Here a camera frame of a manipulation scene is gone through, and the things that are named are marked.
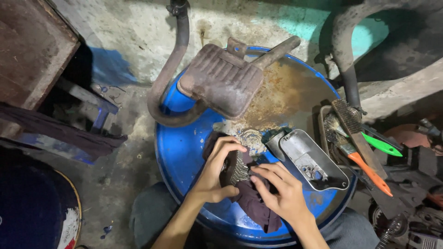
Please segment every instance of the wall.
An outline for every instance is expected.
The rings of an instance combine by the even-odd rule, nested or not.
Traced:
[[[54,7],[85,39],[93,53],[93,78],[106,85],[150,86],[175,43],[175,18],[165,0],[53,0]],[[337,0],[190,0],[190,43],[181,67],[204,44],[226,46],[230,36],[248,45],[273,47],[291,35],[302,38],[291,52],[328,75],[319,62],[319,40],[330,36]],[[354,30],[357,59],[388,35],[380,19],[367,18]],[[336,69],[328,75],[334,78]]]

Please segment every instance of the human hand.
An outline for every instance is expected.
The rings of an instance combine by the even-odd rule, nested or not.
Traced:
[[[279,193],[273,195],[258,177],[251,176],[266,206],[289,222],[293,229],[303,226],[304,222],[311,220],[315,222],[314,216],[306,206],[302,183],[289,173],[281,162],[264,163],[251,169],[276,187]]]
[[[225,197],[236,196],[239,193],[238,188],[229,185],[224,188],[220,186],[220,171],[223,167],[228,153],[239,150],[246,152],[240,142],[233,136],[220,137],[214,145],[211,155],[194,187],[189,191],[187,198],[195,198],[203,203],[220,202]]]

